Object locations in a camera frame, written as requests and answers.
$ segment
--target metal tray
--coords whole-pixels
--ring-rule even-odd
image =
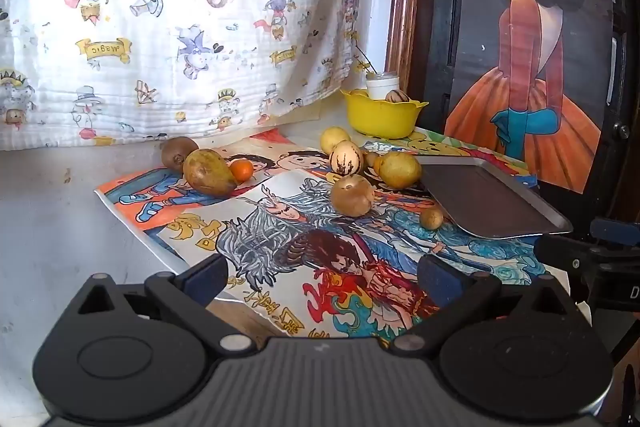
[[[571,232],[571,222],[533,190],[481,158],[416,156],[422,183],[465,232],[511,239]]]

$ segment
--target yellow plastic bowl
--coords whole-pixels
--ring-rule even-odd
[[[347,101],[349,124],[360,133],[388,139],[409,136],[420,111],[429,103],[371,100],[366,89],[341,91]]]

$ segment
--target orange dress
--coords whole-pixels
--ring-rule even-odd
[[[500,17],[500,62],[486,73],[450,113],[445,134],[460,141],[504,153],[490,122],[501,110],[530,113],[556,110],[560,127],[555,134],[527,134],[524,161],[542,181],[584,191],[600,140],[600,130],[562,93],[564,82],[562,36],[546,62],[546,82],[536,77],[540,61],[542,23],[535,0],[511,0]]]

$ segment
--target patterned fabric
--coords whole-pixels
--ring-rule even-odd
[[[213,136],[334,92],[357,0],[0,0],[0,148]]]

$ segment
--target table surface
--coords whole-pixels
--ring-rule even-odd
[[[353,132],[339,93],[319,103],[321,120],[286,124],[281,133],[301,146],[317,147],[327,126]],[[363,135],[352,136],[364,143]],[[31,363],[87,277],[106,272],[116,283],[141,283],[166,269],[93,192],[118,176],[159,165],[159,145],[0,152],[2,427],[33,427],[46,419]],[[171,268],[181,271],[186,263],[175,260]],[[632,322],[625,320],[617,320],[617,327],[608,323],[608,335],[620,338]]]

